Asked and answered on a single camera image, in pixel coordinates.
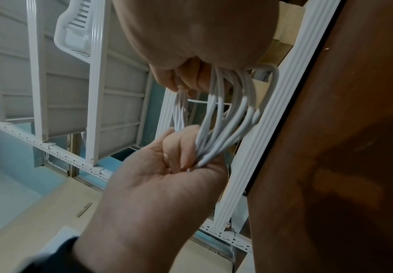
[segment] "human hand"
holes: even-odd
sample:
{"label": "human hand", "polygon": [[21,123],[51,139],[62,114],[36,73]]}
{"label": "human hand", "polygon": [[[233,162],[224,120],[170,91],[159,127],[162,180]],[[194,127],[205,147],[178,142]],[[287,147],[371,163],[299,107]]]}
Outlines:
{"label": "human hand", "polygon": [[76,258],[98,272],[168,272],[183,244],[213,210],[227,182],[221,157],[195,161],[199,127],[168,129],[128,157],[74,245]]}
{"label": "human hand", "polygon": [[121,26],[156,80],[208,92],[211,64],[257,63],[276,30],[279,0],[113,0]]}

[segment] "bundled white cord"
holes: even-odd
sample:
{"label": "bundled white cord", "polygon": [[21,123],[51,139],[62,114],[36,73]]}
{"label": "bundled white cord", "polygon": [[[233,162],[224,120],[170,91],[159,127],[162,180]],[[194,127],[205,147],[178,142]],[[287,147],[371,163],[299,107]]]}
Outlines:
{"label": "bundled white cord", "polygon": [[[258,108],[256,108],[255,85],[246,71],[212,67],[207,111],[195,141],[197,167],[206,165],[225,149],[239,142],[259,122],[276,87],[279,70],[271,63],[250,69],[269,70],[272,75],[271,83]],[[223,112],[224,80],[232,84],[231,105],[225,113]],[[214,128],[210,130],[211,118],[216,106],[218,107],[216,122]],[[188,125],[188,95],[185,90],[177,92],[174,107],[174,129],[179,131]]]}

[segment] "brown box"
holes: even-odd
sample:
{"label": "brown box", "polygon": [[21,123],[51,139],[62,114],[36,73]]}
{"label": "brown box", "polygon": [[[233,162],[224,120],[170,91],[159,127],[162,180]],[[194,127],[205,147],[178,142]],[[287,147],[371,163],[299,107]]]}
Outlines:
{"label": "brown box", "polygon": [[304,12],[304,7],[279,2],[279,20],[276,32],[269,48],[258,61],[259,63],[279,65],[282,62],[283,58],[294,46]]}

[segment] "dark sleeve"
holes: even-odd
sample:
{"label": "dark sleeve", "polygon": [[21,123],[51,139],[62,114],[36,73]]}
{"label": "dark sleeve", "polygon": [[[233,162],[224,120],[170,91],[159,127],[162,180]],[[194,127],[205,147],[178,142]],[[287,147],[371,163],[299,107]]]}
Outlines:
{"label": "dark sleeve", "polygon": [[78,238],[64,242],[56,253],[42,262],[33,262],[21,273],[91,273],[72,254],[72,247]]}

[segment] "brown wooden door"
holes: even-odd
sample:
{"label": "brown wooden door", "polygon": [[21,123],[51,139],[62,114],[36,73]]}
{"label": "brown wooden door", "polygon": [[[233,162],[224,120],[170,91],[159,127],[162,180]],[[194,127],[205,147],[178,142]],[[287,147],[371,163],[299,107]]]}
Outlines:
{"label": "brown wooden door", "polygon": [[258,273],[393,272],[393,0],[348,0],[248,196]]}

